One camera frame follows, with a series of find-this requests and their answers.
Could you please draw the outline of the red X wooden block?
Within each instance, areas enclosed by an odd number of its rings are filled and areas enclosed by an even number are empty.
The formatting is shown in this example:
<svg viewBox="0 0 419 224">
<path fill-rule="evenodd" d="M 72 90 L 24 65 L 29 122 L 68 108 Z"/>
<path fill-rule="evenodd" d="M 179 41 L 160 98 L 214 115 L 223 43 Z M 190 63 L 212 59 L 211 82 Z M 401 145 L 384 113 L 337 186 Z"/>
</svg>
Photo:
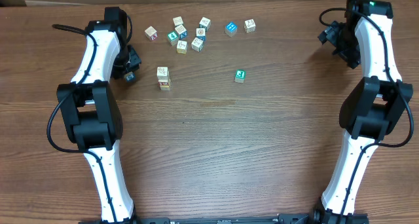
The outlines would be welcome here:
<svg viewBox="0 0 419 224">
<path fill-rule="evenodd" d="M 158 37 L 158 32 L 153 26 L 149 26 L 145 30 L 145 35 L 150 41 L 154 41 Z"/>
</svg>

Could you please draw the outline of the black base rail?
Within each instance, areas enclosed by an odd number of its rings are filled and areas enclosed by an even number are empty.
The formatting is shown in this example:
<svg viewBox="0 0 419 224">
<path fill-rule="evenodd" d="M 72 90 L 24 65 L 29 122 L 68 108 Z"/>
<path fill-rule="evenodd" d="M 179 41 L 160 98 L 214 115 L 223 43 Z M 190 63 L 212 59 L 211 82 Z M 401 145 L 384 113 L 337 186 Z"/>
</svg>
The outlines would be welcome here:
<svg viewBox="0 0 419 224">
<path fill-rule="evenodd" d="M 279 214 L 272 217 L 218 217 L 194 219 L 169 219 L 168 217 L 139 218 L 134 215 L 120 223 L 133 224 L 309 224 L 309 223 L 337 223 L 338 215 L 325 213 L 320 216 L 314 214 Z"/>
</svg>

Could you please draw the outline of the green 4 wooden block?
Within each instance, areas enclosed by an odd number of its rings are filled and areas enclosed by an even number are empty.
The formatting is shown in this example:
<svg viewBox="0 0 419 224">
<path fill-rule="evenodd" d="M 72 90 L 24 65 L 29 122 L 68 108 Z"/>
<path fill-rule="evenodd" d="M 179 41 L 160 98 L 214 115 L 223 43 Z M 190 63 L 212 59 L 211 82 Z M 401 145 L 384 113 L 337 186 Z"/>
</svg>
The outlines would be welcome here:
<svg viewBox="0 0 419 224">
<path fill-rule="evenodd" d="M 171 46 L 174 46 L 177 44 L 179 40 L 179 36 L 175 31 L 171 31 L 169 34 L 167 34 L 168 42 L 171 44 Z"/>
</svg>

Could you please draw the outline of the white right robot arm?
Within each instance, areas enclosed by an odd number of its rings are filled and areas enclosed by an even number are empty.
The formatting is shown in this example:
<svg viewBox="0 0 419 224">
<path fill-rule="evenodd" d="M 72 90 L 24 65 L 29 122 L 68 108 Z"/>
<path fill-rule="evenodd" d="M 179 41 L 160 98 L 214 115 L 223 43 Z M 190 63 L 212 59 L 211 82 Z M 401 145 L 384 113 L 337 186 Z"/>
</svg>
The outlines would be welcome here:
<svg viewBox="0 0 419 224">
<path fill-rule="evenodd" d="M 350 68 L 362 68 L 362 78 L 344 100 L 339 113 L 343 128 L 342 148 L 332 178 L 308 223 L 368 223 L 365 214 L 355 214 L 355 199 L 367 165 L 385 136 L 403 113 L 409 119 L 407 144 L 414 133 L 409 107 L 411 84 L 397 70 L 392 47 L 393 10 L 389 2 L 346 0 L 345 22 L 326 24 L 318 39 L 330 42 L 334 53 Z"/>
</svg>

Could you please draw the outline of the blue X wooden block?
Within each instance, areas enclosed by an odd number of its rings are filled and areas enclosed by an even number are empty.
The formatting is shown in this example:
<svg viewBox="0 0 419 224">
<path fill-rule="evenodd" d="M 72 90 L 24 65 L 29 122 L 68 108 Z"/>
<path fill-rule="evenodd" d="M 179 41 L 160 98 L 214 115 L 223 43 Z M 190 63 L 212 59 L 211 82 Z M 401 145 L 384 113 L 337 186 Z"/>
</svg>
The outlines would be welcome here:
<svg viewBox="0 0 419 224">
<path fill-rule="evenodd" d="M 178 34 L 180 40 L 186 38 L 188 35 L 187 29 L 183 24 L 176 26 L 175 31 Z"/>
</svg>

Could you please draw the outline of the green letter wooden block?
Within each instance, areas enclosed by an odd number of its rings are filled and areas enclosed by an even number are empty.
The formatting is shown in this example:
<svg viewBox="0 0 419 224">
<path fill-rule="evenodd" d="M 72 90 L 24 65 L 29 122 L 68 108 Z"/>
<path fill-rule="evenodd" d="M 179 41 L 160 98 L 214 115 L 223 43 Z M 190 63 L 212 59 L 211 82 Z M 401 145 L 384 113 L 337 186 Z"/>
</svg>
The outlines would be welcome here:
<svg viewBox="0 0 419 224">
<path fill-rule="evenodd" d="M 245 79 L 246 79 L 246 71 L 244 71 L 242 69 L 238 69 L 236 71 L 234 81 L 236 83 L 244 83 Z"/>
</svg>

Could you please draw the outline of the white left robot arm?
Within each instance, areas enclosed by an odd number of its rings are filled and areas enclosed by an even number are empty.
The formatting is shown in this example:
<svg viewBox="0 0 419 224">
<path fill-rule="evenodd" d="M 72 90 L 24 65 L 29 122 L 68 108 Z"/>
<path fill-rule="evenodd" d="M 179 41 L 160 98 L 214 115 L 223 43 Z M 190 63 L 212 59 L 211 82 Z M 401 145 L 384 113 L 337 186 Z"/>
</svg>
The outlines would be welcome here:
<svg viewBox="0 0 419 224">
<path fill-rule="evenodd" d="M 111 79 L 134 81 L 141 64 L 129 44 L 131 18 L 119 7 L 107 7 L 103 20 L 93 20 L 84 29 L 60 24 L 53 28 L 84 35 L 86 50 L 70 83 L 58 86 L 47 139 L 52 140 L 52 122 L 61 113 L 67 137 L 76 144 L 67 153 L 84 155 L 94 176 L 101 203 L 99 223 L 137 223 L 120 161 L 122 115 L 110 87 Z"/>
</svg>

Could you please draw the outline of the blue top wooden block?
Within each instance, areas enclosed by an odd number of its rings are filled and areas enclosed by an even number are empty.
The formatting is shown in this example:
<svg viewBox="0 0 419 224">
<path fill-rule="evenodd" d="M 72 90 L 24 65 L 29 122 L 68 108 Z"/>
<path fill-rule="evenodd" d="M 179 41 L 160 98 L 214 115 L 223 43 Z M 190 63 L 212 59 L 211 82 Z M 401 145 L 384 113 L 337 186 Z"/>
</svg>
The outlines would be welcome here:
<svg viewBox="0 0 419 224">
<path fill-rule="evenodd" d="M 229 37 L 233 37 L 237 33 L 238 27 L 234 22 L 230 22 L 225 26 L 225 33 Z"/>
</svg>

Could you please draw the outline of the blue framed wooden block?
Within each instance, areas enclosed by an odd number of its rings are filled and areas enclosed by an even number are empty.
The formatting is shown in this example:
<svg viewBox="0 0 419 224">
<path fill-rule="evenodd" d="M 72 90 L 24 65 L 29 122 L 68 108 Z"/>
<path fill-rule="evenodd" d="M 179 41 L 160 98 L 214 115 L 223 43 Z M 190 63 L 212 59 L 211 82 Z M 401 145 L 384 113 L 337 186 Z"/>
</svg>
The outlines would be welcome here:
<svg viewBox="0 0 419 224">
<path fill-rule="evenodd" d="M 197 28 L 196 29 L 196 37 L 201 39 L 202 41 L 206 40 L 206 29 L 205 28 Z"/>
</svg>

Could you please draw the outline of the blue sided wooden block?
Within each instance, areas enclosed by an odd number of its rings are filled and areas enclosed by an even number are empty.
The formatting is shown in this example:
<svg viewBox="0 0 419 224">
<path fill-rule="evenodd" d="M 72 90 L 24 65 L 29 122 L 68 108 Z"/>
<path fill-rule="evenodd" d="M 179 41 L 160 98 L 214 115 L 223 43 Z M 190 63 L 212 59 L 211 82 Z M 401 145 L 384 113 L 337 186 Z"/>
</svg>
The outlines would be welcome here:
<svg viewBox="0 0 419 224">
<path fill-rule="evenodd" d="M 127 83 L 133 83 L 136 81 L 136 75 L 130 71 L 124 75 L 124 79 Z"/>
</svg>

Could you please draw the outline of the plain top wooden block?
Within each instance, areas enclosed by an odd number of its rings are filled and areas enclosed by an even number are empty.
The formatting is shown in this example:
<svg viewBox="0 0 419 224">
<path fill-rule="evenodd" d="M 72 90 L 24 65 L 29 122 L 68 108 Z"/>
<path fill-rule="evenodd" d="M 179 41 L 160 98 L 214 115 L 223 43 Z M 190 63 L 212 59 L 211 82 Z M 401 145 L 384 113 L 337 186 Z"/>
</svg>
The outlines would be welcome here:
<svg viewBox="0 0 419 224">
<path fill-rule="evenodd" d="M 183 19 L 181 16 L 173 18 L 173 24 L 175 27 L 183 25 Z"/>
</svg>

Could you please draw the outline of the letter K wooden block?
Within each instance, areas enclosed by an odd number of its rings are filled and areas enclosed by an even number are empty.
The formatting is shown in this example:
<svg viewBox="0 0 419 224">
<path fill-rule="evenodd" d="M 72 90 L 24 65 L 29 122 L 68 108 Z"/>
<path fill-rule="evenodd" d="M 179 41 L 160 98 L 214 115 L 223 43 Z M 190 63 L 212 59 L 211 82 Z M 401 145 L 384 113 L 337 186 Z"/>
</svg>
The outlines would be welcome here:
<svg viewBox="0 0 419 224">
<path fill-rule="evenodd" d="M 246 20 L 244 22 L 244 28 L 245 28 L 246 33 L 254 32 L 256 29 L 256 24 L 255 24 L 254 19 Z"/>
</svg>

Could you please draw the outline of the red E wooden block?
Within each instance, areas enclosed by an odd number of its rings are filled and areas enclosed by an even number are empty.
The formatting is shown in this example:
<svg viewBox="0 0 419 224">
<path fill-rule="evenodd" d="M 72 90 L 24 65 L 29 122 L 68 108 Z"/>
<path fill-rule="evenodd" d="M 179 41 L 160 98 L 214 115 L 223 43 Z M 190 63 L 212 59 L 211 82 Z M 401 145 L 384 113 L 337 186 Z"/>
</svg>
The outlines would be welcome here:
<svg viewBox="0 0 419 224">
<path fill-rule="evenodd" d="M 171 86 L 171 80 L 159 80 L 158 81 L 158 83 L 159 83 L 159 85 L 160 85 L 160 87 L 166 87 L 166 88 L 168 88 L 168 87 L 170 87 Z"/>
</svg>

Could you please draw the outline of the number 3 wooden block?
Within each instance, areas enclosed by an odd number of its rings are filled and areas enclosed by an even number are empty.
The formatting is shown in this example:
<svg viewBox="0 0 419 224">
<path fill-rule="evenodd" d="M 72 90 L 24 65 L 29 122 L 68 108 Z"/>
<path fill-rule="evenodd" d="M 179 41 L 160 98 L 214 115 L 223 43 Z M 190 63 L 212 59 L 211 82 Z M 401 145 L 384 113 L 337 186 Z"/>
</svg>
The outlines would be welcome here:
<svg viewBox="0 0 419 224">
<path fill-rule="evenodd" d="M 168 81 L 170 78 L 168 67 L 157 67 L 156 76 L 159 81 Z"/>
</svg>

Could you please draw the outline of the teal edged wooden block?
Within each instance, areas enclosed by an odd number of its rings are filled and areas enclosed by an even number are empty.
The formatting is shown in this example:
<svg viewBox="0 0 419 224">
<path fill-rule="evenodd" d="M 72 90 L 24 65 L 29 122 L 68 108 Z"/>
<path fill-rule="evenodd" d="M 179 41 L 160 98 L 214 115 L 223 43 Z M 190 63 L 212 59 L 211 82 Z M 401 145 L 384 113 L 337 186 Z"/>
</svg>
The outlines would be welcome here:
<svg viewBox="0 0 419 224">
<path fill-rule="evenodd" d="M 206 31 L 209 30 L 211 26 L 211 20 L 206 17 L 202 17 L 201 21 L 199 22 L 199 28 L 204 28 Z"/>
</svg>

